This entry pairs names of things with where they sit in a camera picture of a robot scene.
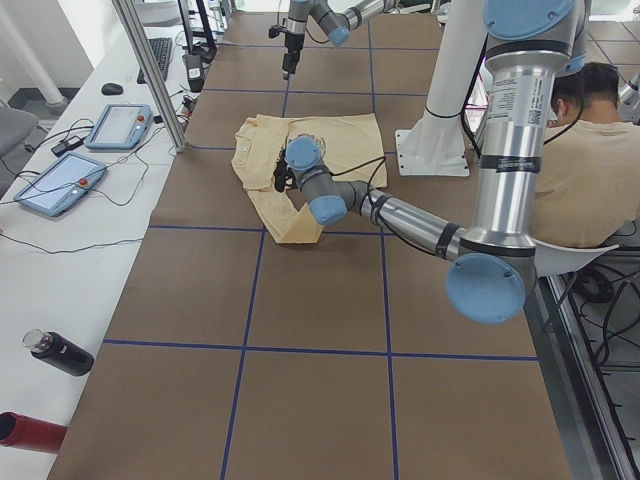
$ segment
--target white table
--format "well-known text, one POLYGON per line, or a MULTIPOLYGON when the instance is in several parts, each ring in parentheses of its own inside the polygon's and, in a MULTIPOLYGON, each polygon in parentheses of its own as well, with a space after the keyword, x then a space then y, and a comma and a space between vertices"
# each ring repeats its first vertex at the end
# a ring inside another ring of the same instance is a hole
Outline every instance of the white table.
MULTIPOLYGON (((147 35, 150 38, 171 36, 175 40, 180 29, 150 28, 147 35)), ((181 90, 181 84, 188 85, 182 52, 175 46, 174 41, 173 60, 166 82, 170 95, 181 90)), ((123 34, 51 133, 69 128, 79 118, 86 117, 95 122, 109 103, 146 103, 157 115, 148 87, 136 83, 138 69, 131 45, 123 34), (121 84, 124 94, 103 96, 100 88, 106 82, 121 84)), ((181 99, 182 95, 172 97, 175 106, 181 99)), ((156 125, 150 127, 146 139, 156 128, 156 125)), ((55 142, 39 149, 26 169, 42 171, 50 165, 56 159, 50 151, 53 144, 55 142)), ((76 152, 105 163, 112 163, 122 155, 89 152, 84 147, 76 152)), ((0 228, 6 235, 49 250, 72 250, 123 239, 140 239, 162 191, 174 152, 166 130, 159 132, 140 150, 139 155, 150 168, 141 188, 125 207, 113 205, 96 193, 89 193, 59 219, 41 217, 17 204, 0 205, 0 228)), ((143 170, 144 166, 131 157, 126 163, 109 168, 97 188, 118 202, 126 201, 143 170)), ((3 200, 11 200, 24 185, 23 180, 17 180, 3 200)), ((56 331, 95 355, 139 246, 137 242, 74 254, 48 255, 0 237, 0 411, 69 424, 88 376, 72 377, 32 358, 21 345, 22 337, 32 328, 56 331)), ((0 477, 41 480, 46 478, 54 460, 54 455, 0 448, 0 477)))

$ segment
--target person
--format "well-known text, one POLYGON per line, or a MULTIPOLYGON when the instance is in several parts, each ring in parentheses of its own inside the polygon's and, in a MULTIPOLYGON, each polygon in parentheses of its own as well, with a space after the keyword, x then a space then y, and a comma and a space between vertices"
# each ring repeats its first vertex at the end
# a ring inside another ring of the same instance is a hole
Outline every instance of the person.
POLYGON ((597 247, 640 214, 640 128, 618 115, 618 73, 608 64, 557 78, 551 108, 558 120, 547 139, 575 124, 543 148, 529 233, 597 247))

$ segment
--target blue joint cap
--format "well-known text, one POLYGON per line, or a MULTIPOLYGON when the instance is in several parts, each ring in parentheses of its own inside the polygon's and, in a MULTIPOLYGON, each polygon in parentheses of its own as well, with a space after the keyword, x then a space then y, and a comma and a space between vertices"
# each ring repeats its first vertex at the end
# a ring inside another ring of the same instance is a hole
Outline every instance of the blue joint cap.
POLYGON ((316 197, 309 203, 309 208, 320 225, 336 223, 347 214, 347 205, 338 195, 316 197))
POLYGON ((527 297, 520 274, 486 253, 468 253, 455 260, 445 287, 453 306, 481 323, 508 320, 522 309, 527 297))
POLYGON ((303 172, 322 159, 322 152, 311 137, 298 137, 287 145, 285 158, 291 168, 303 172))
POLYGON ((334 46, 339 47, 344 42, 349 40, 349 36, 351 36, 351 32, 346 27, 338 27, 335 30, 329 32, 329 40, 333 43, 334 46))
POLYGON ((584 67, 584 63, 587 60, 587 54, 583 53, 580 56, 573 57, 569 64, 564 67, 564 71, 567 75, 573 75, 574 73, 578 73, 584 67))
POLYGON ((551 30, 570 12, 576 0, 487 0, 484 23, 500 40, 526 40, 551 30))

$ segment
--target bottle cap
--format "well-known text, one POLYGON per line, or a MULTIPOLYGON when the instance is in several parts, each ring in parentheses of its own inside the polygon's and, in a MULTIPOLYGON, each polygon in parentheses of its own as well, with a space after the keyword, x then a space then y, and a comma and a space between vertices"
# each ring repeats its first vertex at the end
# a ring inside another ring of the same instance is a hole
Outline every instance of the bottle cap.
POLYGON ((49 348, 50 338, 51 335, 35 328, 22 337, 22 345, 32 352, 42 353, 49 348))

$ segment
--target tablet screen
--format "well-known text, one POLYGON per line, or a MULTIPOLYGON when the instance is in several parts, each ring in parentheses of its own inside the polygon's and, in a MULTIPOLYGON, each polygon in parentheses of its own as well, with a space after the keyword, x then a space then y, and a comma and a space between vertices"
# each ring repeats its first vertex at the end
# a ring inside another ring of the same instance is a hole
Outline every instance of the tablet screen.
POLYGON ((98 133, 91 139, 92 143, 123 144, 131 135, 140 107, 126 105, 109 108, 107 115, 100 123, 98 133))
POLYGON ((64 162, 38 178, 34 186, 25 191, 20 198, 42 208, 52 209, 69 190, 78 188, 75 185, 78 180, 87 177, 95 169, 95 163, 69 155, 64 162))

